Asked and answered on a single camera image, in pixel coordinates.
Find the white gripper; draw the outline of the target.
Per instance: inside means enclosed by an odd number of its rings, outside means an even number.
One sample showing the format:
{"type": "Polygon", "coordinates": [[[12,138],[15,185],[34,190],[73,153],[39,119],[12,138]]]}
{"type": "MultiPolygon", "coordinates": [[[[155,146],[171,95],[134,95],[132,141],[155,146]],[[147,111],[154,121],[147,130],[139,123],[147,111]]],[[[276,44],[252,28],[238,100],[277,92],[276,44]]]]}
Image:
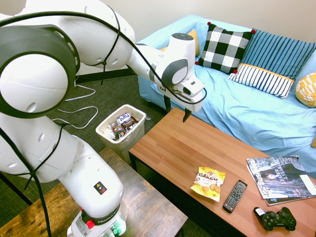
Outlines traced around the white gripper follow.
{"type": "Polygon", "coordinates": [[[171,111],[171,99],[185,108],[183,122],[187,121],[192,112],[198,112],[202,108],[202,82],[181,82],[172,88],[166,88],[160,83],[157,88],[164,94],[167,113],[171,111]]]}

